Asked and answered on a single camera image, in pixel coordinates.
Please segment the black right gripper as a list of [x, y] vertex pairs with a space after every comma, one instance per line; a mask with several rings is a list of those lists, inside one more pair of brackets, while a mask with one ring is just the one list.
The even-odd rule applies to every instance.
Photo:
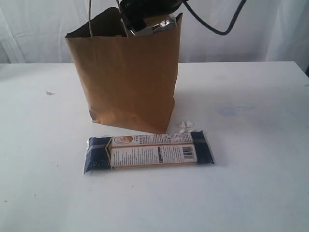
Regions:
[[145, 19], [174, 13], [182, 0], [121, 0], [119, 10], [128, 30], [146, 28]]

